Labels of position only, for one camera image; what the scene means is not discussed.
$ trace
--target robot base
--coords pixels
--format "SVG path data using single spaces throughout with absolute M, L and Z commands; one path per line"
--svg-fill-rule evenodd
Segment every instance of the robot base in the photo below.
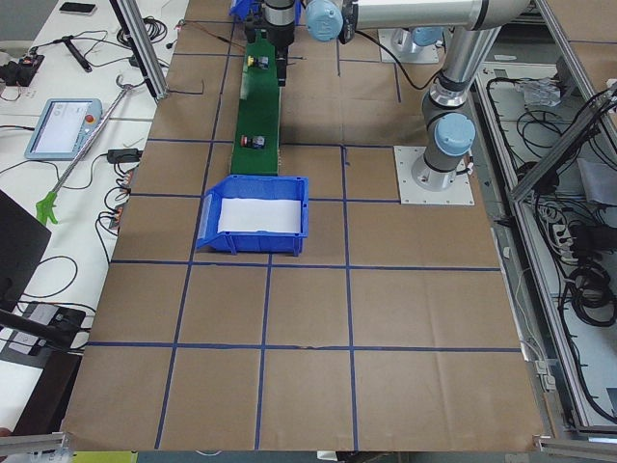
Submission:
M 392 49 L 392 34 L 396 29 L 379 29 L 379 43 L 391 51 L 401 63 L 413 63 L 416 65 L 434 65 L 440 61 L 435 45 L 425 46 L 419 53 L 401 53 Z M 392 57 L 381 50 L 382 63 L 394 63 Z
M 394 147 L 396 176 L 401 204 L 423 205 L 474 205 L 473 194 L 467 175 L 457 176 L 444 191 L 428 191 L 412 178 L 412 166 L 424 154 L 425 147 Z M 465 169 L 461 161 L 458 170 Z

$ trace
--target yellow object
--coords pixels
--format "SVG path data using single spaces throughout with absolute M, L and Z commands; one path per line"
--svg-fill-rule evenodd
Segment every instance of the yellow object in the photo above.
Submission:
M 77 451 L 73 463 L 136 463 L 136 451 Z

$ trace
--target black monitor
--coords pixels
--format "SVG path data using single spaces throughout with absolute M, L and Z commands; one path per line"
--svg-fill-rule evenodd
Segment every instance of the black monitor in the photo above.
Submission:
M 13 311 L 50 237 L 51 231 L 0 190 L 0 309 Z

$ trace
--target black smartphone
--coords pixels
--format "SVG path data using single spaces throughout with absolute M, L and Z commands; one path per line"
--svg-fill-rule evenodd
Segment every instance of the black smartphone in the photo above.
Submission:
M 95 10 L 96 5 L 94 3 L 65 2 L 60 7 L 61 13 L 84 14 L 86 16 L 94 13 Z

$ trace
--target tablet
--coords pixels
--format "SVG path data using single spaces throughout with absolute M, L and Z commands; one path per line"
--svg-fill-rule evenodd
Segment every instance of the tablet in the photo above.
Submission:
M 70 160 L 100 122 L 98 99 L 53 98 L 47 100 L 25 156 L 27 159 Z

